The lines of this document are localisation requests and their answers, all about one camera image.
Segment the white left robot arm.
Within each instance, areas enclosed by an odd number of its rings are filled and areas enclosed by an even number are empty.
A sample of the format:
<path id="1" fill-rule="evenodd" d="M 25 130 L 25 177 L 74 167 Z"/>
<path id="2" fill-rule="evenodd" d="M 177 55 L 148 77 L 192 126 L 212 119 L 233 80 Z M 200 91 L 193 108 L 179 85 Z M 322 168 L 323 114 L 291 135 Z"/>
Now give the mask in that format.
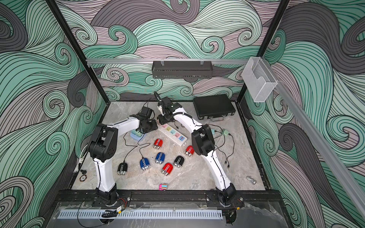
<path id="1" fill-rule="evenodd" d="M 89 140 L 87 151 L 93 159 L 97 170 L 97 195 L 115 201 L 117 186 L 113 177 L 112 157 L 116 153 L 117 142 L 120 136 L 132 130 L 146 134 L 157 129 L 156 120 L 151 118 L 154 113 L 149 107 L 142 107 L 135 115 L 110 125 L 99 123 Z"/>

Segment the light green USB charger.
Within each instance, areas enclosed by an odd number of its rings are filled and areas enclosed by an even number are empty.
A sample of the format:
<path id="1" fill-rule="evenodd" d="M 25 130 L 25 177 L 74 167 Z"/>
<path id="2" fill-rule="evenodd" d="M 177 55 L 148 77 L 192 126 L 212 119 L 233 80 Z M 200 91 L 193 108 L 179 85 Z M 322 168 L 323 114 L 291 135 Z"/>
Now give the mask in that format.
<path id="1" fill-rule="evenodd" d="M 224 136 L 229 136 L 229 135 L 231 135 L 231 134 L 230 134 L 230 132 L 229 132 L 227 129 L 223 129 L 221 133 L 222 133 L 222 135 L 224 135 Z"/>

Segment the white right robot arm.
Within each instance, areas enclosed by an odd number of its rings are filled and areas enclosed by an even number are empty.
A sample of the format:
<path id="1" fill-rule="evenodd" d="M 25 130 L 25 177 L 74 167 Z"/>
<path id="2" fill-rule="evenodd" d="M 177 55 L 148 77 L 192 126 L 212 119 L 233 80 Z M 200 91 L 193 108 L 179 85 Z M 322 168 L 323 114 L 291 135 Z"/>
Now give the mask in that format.
<path id="1" fill-rule="evenodd" d="M 170 98 L 161 98 L 157 92 L 154 92 L 154 96 L 158 102 L 158 110 L 161 112 L 157 117 L 159 123 L 164 125 L 175 120 L 191 133 L 195 153 L 204 158 L 213 176 L 219 202 L 229 206 L 236 195 L 236 189 L 219 162 L 210 126 L 195 120 L 179 103 L 174 103 Z"/>

